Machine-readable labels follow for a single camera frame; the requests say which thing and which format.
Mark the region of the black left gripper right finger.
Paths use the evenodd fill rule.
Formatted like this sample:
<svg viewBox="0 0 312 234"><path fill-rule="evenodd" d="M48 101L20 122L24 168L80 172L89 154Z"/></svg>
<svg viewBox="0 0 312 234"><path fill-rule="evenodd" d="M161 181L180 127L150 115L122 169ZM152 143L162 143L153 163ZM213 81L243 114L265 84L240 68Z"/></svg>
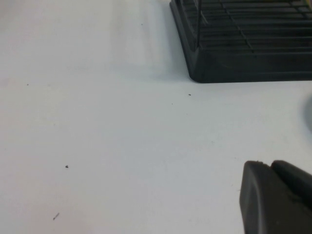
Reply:
<svg viewBox="0 0 312 234"><path fill-rule="evenodd" d="M271 168L278 174L290 190L305 203L312 202L312 175L282 160L275 160Z"/></svg>

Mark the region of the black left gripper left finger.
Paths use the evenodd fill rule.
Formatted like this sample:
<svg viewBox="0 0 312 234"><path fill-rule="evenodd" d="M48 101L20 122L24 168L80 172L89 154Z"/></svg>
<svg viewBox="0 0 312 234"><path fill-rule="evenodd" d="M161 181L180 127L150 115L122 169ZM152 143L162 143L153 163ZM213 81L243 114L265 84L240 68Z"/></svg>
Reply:
<svg viewBox="0 0 312 234"><path fill-rule="evenodd" d="M312 232L312 203L293 193L271 165L244 164L239 204L246 234Z"/></svg>

